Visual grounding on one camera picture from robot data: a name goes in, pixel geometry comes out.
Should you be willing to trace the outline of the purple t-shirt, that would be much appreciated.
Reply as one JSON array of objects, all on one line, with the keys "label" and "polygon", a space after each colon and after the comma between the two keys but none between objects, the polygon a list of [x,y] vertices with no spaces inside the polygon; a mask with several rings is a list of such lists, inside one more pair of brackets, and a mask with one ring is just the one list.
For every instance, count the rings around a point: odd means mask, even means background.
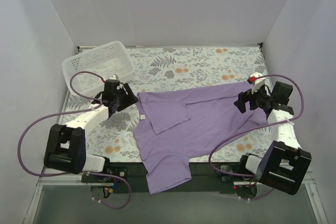
[{"label": "purple t-shirt", "polygon": [[133,135],[151,194],[179,186],[192,175],[191,158],[208,155],[231,135],[267,124],[262,110],[234,106],[247,82],[167,92],[139,92]]}]

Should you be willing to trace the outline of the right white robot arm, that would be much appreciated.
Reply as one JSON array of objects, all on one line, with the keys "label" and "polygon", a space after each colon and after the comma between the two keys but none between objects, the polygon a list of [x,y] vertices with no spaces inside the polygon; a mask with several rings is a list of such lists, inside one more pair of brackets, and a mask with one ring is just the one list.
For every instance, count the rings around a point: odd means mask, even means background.
[{"label": "right white robot arm", "polygon": [[265,80],[250,78],[253,87],[238,95],[234,103],[240,112],[262,109],[271,124],[272,142],[263,157],[245,154],[241,157],[238,171],[254,176],[256,182],[295,195],[311,163],[311,154],[304,151],[296,139],[292,119],[293,108],[288,106],[293,87],[276,82],[273,90]]}]

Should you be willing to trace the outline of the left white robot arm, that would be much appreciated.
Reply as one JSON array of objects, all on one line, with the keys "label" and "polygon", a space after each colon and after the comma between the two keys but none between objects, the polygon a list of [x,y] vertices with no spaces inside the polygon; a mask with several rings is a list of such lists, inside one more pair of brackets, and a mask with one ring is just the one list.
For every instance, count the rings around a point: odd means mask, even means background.
[{"label": "left white robot arm", "polygon": [[55,124],[49,131],[44,156],[44,166],[71,174],[113,172],[108,167],[110,160],[103,156],[88,154],[86,137],[99,124],[138,102],[128,83],[108,79],[104,88],[95,97],[89,111],[61,125]]}]

